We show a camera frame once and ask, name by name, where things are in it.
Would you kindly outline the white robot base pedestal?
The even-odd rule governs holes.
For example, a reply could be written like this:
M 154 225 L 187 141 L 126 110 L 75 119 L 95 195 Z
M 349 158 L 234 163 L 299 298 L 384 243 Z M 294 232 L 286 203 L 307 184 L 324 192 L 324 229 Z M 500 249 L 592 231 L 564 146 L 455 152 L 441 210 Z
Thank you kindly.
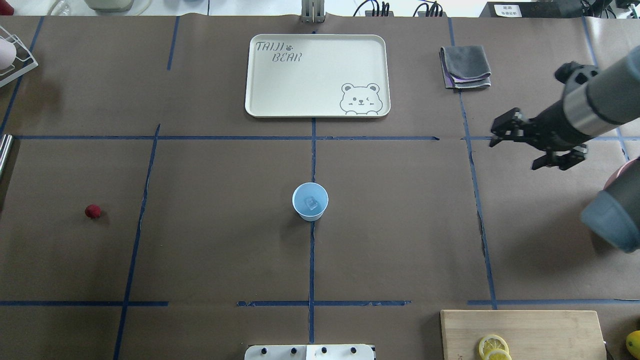
M 249 346 L 245 360 L 375 360 L 375 347 L 347 344 L 265 344 Z

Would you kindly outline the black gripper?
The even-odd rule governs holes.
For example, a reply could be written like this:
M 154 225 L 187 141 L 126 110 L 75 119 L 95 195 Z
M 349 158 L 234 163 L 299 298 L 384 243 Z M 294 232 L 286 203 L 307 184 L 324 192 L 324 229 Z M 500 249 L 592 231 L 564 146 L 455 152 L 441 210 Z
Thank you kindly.
M 489 148 L 511 141 L 526 143 L 540 151 L 567 151 L 581 143 L 581 133 L 569 123 L 562 99 L 535 117 L 506 111 L 493 120 L 490 132 Z

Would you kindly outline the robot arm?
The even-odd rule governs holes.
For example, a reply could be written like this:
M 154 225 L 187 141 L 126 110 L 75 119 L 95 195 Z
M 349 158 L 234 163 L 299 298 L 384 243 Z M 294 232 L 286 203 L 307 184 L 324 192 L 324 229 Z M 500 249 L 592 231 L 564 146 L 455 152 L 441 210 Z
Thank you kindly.
M 635 47 L 606 69 L 575 61 L 564 63 L 554 77 L 564 85 L 562 97 L 537 116 L 518 107 L 501 114 L 490 127 L 490 147 L 503 141 L 524 143 L 542 151 L 531 169 L 562 171 L 585 161 L 587 142 L 640 116 L 640 55 Z M 622 166 L 615 178 L 582 211 L 582 222 L 611 246 L 625 253 L 640 248 L 640 164 Z

